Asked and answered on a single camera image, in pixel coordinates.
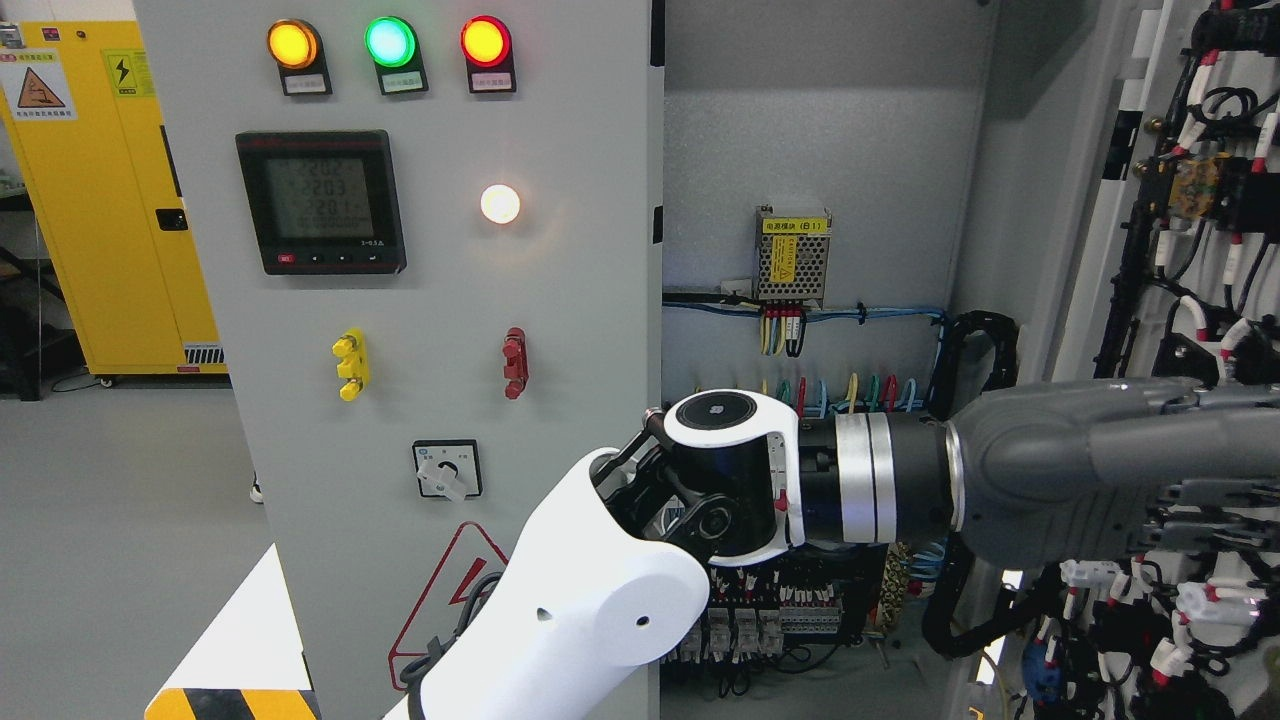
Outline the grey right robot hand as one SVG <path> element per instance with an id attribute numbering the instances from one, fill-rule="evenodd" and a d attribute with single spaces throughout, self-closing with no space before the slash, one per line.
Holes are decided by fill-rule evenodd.
<path id="1" fill-rule="evenodd" d="M 1005 569 L 1277 548 L 1277 387 L 1192 378 L 992 391 L 947 424 L 956 527 Z"/>

